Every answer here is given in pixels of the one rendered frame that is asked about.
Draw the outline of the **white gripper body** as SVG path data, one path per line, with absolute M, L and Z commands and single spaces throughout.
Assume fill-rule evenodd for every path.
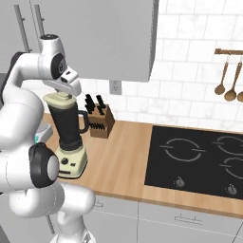
M 65 83 L 61 79 L 43 80 L 43 83 L 56 90 L 65 92 L 65 93 L 75 96 L 75 97 L 78 97 L 82 93 L 81 84 L 78 79 L 75 79 L 75 80 L 71 81 L 70 83 Z

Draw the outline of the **cream blender lid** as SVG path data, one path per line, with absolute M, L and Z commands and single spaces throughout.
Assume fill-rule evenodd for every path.
M 76 98 L 67 93 L 59 92 L 45 95 L 44 101 L 51 107 L 68 109 L 75 104 Z

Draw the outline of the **cream blender with black jar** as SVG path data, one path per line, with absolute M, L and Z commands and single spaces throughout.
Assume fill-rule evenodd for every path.
M 60 161 L 59 178 L 79 178 L 87 165 L 82 140 L 82 134 L 89 127 L 87 112 L 78 109 L 77 101 L 68 109 L 47 106 L 59 135 L 55 151 Z

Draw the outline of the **wooden knife block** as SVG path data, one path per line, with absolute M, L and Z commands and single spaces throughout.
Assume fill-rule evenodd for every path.
M 107 104 L 100 108 L 96 103 L 95 109 L 88 115 L 90 136 L 94 138 L 107 139 L 115 123 L 115 119 Z

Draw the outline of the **narrow grey drawer front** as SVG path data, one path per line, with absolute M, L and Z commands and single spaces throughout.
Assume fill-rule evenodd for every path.
M 94 211 L 129 217 L 138 216 L 138 203 L 135 201 L 109 196 L 96 196 L 96 201 L 103 203 L 103 207 L 94 206 Z

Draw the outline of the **black hob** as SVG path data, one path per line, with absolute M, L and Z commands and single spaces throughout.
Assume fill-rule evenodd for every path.
M 243 134 L 154 126 L 144 184 L 243 200 Z

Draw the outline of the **grey base cupboard door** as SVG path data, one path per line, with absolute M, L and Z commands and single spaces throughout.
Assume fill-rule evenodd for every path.
M 92 211 L 84 216 L 84 224 L 97 243 L 137 243 L 135 217 Z
M 140 219 L 138 243 L 243 243 L 237 232 L 219 233 Z
M 9 239 L 9 243 L 50 243 L 59 232 L 56 215 L 50 216 L 55 234 L 52 234 L 45 217 L 22 218 L 14 214 L 9 207 L 9 197 L 0 196 L 0 225 Z

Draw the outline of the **wide grey drawer front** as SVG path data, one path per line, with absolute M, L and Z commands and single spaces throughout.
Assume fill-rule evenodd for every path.
M 175 221 L 175 216 L 182 214 L 184 217 L 196 217 L 203 222 L 203 225 L 195 225 Z M 172 207 L 139 203 L 139 217 L 145 220 L 168 223 L 173 225 L 187 226 L 194 229 L 209 230 L 213 232 L 238 232 L 242 220 L 222 215 L 211 215 L 195 211 L 182 210 Z

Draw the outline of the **grey wall socket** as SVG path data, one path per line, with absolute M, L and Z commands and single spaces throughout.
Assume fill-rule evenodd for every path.
M 121 81 L 110 81 L 109 90 L 112 95 L 121 95 L 122 93 L 122 82 Z

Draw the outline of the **grey wall cupboard door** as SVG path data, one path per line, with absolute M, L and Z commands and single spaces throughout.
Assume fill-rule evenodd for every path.
M 159 0 L 30 0 L 44 31 L 58 35 L 83 79 L 147 82 L 156 52 Z
M 7 73 L 17 51 L 25 51 L 14 5 L 19 5 L 31 52 L 40 50 L 30 0 L 0 0 L 0 73 Z

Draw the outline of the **wooden wall rail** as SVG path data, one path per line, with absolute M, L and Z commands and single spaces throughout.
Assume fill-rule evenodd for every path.
M 241 55 L 241 56 L 243 56 L 243 50 L 216 48 L 215 54 L 217 54 L 217 55 Z

